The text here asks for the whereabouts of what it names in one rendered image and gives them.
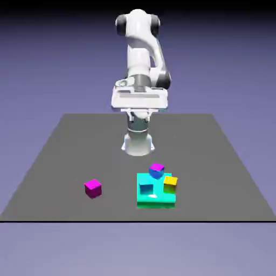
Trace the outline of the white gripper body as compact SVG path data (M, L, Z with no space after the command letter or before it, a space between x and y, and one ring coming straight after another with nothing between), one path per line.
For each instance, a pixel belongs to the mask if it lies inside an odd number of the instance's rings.
M164 88L145 87L137 92L133 86L113 87L111 106L115 109L166 109L168 91Z

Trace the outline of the small magenta cube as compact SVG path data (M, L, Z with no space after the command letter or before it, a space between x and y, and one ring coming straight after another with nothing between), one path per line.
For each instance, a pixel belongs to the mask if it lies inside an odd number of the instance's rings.
M89 198L96 198L102 194L102 185L96 180L92 179L84 184L85 193Z
M156 180L160 179L164 174L164 165L160 163L153 163L149 167L149 174L152 178Z

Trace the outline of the small yellow cube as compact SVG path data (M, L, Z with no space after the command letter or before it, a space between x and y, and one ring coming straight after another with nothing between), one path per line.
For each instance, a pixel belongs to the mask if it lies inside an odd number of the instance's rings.
M175 194L177 188L177 177L166 176L163 181L163 192L165 194Z

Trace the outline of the large cyan box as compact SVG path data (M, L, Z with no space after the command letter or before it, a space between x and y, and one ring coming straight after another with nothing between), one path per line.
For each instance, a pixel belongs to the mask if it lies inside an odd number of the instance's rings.
M164 173L160 179L156 180L149 173L137 173L136 202L138 208L174 208L176 193L165 194L163 192L163 181L166 176L173 175Z

